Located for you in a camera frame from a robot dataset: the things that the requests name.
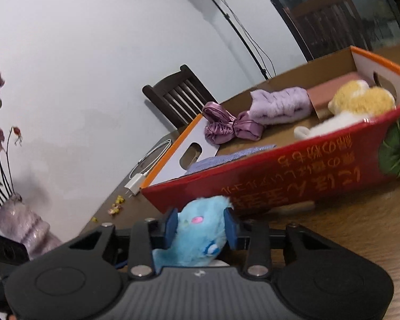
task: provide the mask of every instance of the metal screw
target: metal screw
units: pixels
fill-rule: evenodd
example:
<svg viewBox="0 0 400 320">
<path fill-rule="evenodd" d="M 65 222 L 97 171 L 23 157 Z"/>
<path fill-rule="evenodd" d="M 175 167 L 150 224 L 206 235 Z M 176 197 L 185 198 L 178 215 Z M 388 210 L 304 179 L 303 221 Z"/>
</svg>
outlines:
<svg viewBox="0 0 400 320">
<path fill-rule="evenodd" d="M 137 265 L 130 269 L 130 272 L 137 277 L 145 277 L 146 275 L 150 274 L 153 270 L 151 267 L 146 265 Z"/>
<path fill-rule="evenodd" d="M 247 269 L 247 272 L 255 277 L 262 277 L 268 273 L 268 268 L 262 265 L 253 265 Z"/>
</svg>

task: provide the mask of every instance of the pink plush nose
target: pink plush nose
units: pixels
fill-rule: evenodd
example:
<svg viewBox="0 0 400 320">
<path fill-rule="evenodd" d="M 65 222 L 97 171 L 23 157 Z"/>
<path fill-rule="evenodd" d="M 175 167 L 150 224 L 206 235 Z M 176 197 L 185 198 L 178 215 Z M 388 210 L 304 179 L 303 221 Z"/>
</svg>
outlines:
<svg viewBox="0 0 400 320">
<path fill-rule="evenodd" d="M 203 222 L 203 217 L 195 217 L 193 220 L 191 220 L 192 223 L 202 223 Z"/>
</svg>

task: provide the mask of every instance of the chair backrest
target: chair backrest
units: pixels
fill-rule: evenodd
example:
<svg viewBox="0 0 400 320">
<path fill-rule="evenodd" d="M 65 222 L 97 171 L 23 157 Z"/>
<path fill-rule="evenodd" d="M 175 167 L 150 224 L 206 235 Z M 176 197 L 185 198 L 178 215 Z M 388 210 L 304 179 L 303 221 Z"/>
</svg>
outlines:
<svg viewBox="0 0 400 320">
<path fill-rule="evenodd" d="M 216 102 L 187 65 L 142 92 L 176 128 L 189 124 L 207 102 Z"/>
<path fill-rule="evenodd" d="M 348 46 L 372 50 L 352 0 L 308 0 L 285 10 L 314 58 Z"/>
</svg>

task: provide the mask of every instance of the purple fluffy cloth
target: purple fluffy cloth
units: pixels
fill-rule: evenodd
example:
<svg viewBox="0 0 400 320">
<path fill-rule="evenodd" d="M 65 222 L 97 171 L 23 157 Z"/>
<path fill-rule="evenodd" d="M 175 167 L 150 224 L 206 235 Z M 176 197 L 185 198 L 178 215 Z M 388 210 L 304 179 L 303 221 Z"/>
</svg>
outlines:
<svg viewBox="0 0 400 320">
<path fill-rule="evenodd" d="M 293 123 L 308 117 L 313 111 L 307 91 L 300 87 L 269 93 L 251 91 L 250 118 L 261 125 Z"/>
</svg>

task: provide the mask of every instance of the yellow plush toy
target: yellow plush toy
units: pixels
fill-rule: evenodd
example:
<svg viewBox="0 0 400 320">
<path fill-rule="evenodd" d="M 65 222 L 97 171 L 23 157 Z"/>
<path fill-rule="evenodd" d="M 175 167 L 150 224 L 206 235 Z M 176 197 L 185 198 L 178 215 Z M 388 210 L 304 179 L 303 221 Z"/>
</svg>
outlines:
<svg viewBox="0 0 400 320">
<path fill-rule="evenodd" d="M 365 81 L 351 81 L 340 87 L 328 108 L 335 115 L 333 118 L 310 129 L 297 126 L 293 131 L 295 138 L 309 139 L 326 135 L 383 114 L 395 108 L 395 99 L 383 88 L 369 88 Z"/>
<path fill-rule="evenodd" d="M 334 115 L 346 111 L 377 116 L 394 109 L 395 100 L 384 88 L 369 88 L 365 81 L 350 81 L 340 87 L 328 108 Z"/>
</svg>

